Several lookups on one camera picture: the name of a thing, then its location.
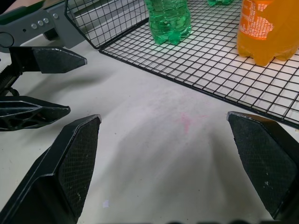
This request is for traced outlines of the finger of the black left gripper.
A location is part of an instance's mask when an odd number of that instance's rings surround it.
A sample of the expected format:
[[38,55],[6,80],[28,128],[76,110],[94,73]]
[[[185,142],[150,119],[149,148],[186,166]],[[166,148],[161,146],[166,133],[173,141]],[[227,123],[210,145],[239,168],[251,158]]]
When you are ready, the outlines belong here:
[[37,129],[58,121],[70,112],[69,106],[28,96],[1,97],[0,130],[11,132],[22,129]]
[[12,64],[21,72],[63,74],[87,64],[87,59],[61,47],[10,47]]

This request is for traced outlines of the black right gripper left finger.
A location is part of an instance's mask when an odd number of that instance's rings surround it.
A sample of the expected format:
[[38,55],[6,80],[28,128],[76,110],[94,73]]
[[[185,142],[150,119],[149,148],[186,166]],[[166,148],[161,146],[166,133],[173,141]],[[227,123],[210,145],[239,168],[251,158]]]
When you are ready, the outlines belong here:
[[0,212],[2,224],[76,224],[93,176],[99,114],[63,127]]

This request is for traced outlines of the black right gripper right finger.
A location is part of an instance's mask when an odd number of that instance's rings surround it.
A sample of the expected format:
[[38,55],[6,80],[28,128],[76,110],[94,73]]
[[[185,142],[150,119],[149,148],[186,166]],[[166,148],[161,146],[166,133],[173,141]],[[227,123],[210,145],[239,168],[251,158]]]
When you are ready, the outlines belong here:
[[299,143],[277,122],[227,113],[243,168],[274,220],[299,219]]

